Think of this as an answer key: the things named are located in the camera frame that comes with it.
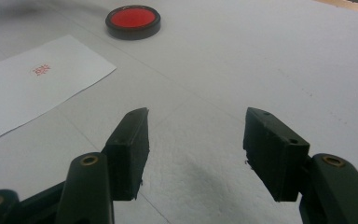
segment white table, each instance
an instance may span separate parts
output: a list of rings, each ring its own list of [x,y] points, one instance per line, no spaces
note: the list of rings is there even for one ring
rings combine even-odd
[[[104,19],[142,4],[161,30],[109,36]],[[301,223],[244,164],[248,106],[267,110],[358,169],[358,12],[311,0],[0,0],[0,61],[72,35],[117,66],[102,81],[0,137],[0,189],[21,200],[101,151],[123,116],[148,107],[150,154],[138,200],[117,223]]]

